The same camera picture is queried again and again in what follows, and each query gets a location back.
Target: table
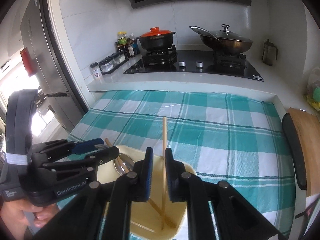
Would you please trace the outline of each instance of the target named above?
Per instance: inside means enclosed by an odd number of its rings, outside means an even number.
[[[113,145],[142,151],[153,147],[161,155],[163,116],[168,117],[168,147],[175,159],[192,165],[202,180],[227,180],[280,232],[289,234],[294,169],[272,103],[223,93],[108,91],[68,139],[108,138]],[[176,239],[188,239],[187,234],[183,227]]]

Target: refrigerator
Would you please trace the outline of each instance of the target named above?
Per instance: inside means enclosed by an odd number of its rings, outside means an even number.
[[[27,57],[24,66],[35,73],[48,108],[69,132],[88,111],[65,66],[49,17],[47,0],[30,0],[20,25]]]

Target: black glass cooktop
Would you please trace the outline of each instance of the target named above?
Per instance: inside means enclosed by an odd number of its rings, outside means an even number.
[[[258,71],[245,59],[245,55],[239,54],[237,57],[228,56],[221,59],[213,51],[176,51],[174,46],[167,51],[144,54],[142,59],[124,74],[148,72],[209,73],[264,81]]]

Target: plastic bag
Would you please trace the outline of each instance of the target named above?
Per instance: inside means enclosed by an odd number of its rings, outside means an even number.
[[[316,67],[311,71],[307,91],[310,98],[316,103],[320,102],[320,67]]]

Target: stove knob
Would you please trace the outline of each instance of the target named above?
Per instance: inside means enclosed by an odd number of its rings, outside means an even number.
[[[185,61],[179,61],[179,68],[186,68],[186,62]]]
[[[196,66],[197,66],[198,68],[203,68],[203,61],[197,61],[197,62],[196,62]]]

